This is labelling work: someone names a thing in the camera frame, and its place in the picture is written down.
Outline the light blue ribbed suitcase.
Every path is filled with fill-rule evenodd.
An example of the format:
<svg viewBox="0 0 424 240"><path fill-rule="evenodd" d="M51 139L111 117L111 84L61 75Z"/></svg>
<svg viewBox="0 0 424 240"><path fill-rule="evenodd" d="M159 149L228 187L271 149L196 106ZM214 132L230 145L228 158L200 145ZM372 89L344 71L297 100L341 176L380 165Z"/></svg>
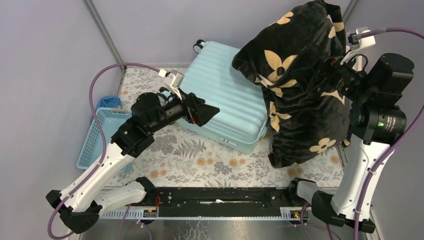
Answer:
<svg viewBox="0 0 424 240"><path fill-rule="evenodd" d="M180 89L194 93L220 112L199 127L183 119L178 124L245 154L252 153L268 130L262 89L232 67L238 48L199 39L197 56L184 72Z"/></svg>

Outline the black floral plush blanket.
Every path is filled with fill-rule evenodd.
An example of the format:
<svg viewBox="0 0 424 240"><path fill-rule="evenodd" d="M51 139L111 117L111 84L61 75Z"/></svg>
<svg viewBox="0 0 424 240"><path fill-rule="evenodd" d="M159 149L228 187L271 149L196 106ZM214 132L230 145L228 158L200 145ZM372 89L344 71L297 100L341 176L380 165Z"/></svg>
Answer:
<svg viewBox="0 0 424 240"><path fill-rule="evenodd" d="M265 27L233 57L232 67L261 87L274 168L304 163L348 142L346 97L313 78L320 59L344 56L346 46L340 6L312 0Z"/></svg>

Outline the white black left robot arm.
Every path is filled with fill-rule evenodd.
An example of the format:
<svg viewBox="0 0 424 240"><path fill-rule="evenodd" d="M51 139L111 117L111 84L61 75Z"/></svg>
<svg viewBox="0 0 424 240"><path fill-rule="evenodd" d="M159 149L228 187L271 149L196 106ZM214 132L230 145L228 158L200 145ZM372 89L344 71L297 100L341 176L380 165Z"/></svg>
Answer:
<svg viewBox="0 0 424 240"><path fill-rule="evenodd" d="M152 204L156 189L146 177L138 177L106 193L102 189L154 142L155 132L179 119L201 127L219 112L218 107L206 104L193 93L172 94L165 100L153 92L141 94L131 106L131 117L118 128L111 141L103 145L100 157L68 187L51 190L46 195L53 214L59 215L71 234L81 234L100 216L120 207Z"/></svg>

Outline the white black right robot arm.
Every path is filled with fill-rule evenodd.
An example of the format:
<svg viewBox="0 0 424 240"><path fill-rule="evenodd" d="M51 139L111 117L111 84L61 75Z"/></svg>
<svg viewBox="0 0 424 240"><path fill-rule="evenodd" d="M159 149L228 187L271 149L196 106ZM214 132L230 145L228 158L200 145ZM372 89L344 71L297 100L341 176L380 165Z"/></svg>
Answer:
<svg viewBox="0 0 424 240"><path fill-rule="evenodd" d="M397 105L414 77L414 63L397 53L383 54L370 72L355 71L341 57L321 60L314 73L325 87L351 101L352 149L335 194L316 190L310 197L312 214L326 224L348 225L371 234L371 200L395 143L407 130L406 114Z"/></svg>

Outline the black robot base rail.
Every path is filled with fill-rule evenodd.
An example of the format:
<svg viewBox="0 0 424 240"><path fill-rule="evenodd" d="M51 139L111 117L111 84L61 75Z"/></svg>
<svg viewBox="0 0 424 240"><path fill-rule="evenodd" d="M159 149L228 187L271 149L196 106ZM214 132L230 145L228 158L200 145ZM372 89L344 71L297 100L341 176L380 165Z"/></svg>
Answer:
<svg viewBox="0 0 424 240"><path fill-rule="evenodd" d="M287 187L156 187L131 204L127 218L296 223L304 203Z"/></svg>

